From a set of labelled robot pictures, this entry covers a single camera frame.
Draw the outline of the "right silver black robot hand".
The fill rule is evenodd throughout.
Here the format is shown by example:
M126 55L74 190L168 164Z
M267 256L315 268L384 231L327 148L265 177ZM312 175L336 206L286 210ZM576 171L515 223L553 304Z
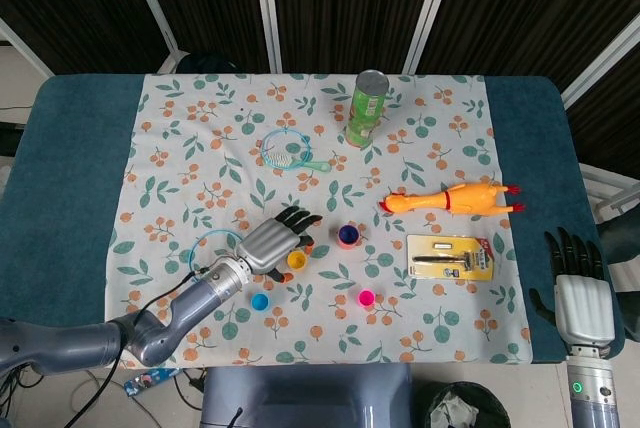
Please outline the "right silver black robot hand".
M605 279L603 257L591 241L583 241L560 227L544 233L553 281L554 307L548 308L539 291L528 290L536 314L558 331L572 356L595 356L616 338L614 303Z

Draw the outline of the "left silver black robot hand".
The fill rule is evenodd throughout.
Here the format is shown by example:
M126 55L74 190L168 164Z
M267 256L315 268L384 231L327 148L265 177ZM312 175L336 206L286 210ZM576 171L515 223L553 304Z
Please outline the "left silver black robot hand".
M286 282L285 274L277 265L297 248L310 246L313 238L306 230L322 216L292 205L254 229L235 249L236 256L244 260L253 275L264 275L276 283Z

